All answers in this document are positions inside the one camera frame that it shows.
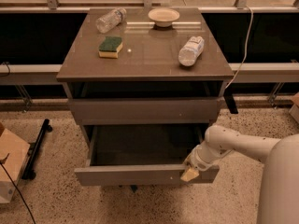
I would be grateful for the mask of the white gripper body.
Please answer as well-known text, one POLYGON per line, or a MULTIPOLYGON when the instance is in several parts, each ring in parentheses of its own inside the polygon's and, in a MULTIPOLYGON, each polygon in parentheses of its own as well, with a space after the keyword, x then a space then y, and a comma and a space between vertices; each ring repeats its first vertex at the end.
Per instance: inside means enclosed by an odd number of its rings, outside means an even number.
POLYGON ((197 171, 207 171, 223 155, 223 150, 211 147, 207 142, 202 142, 191 151, 184 163, 197 171))

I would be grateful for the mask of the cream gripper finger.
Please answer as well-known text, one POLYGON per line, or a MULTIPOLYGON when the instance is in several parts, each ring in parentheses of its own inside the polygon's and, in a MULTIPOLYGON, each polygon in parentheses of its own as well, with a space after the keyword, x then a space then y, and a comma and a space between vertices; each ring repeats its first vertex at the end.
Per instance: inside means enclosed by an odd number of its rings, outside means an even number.
POLYGON ((197 176, 199 176, 199 171, 195 168, 188 166, 181 175, 180 179, 184 182, 190 182, 191 180, 194 180, 197 176))

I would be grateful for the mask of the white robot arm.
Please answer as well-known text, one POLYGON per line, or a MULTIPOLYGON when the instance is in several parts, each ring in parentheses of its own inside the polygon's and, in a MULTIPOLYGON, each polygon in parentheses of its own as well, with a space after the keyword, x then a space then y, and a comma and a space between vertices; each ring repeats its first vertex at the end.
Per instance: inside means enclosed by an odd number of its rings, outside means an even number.
POLYGON ((263 164, 257 224, 299 224, 299 134, 276 139, 212 125, 186 157, 181 179, 195 179, 232 151, 263 164))

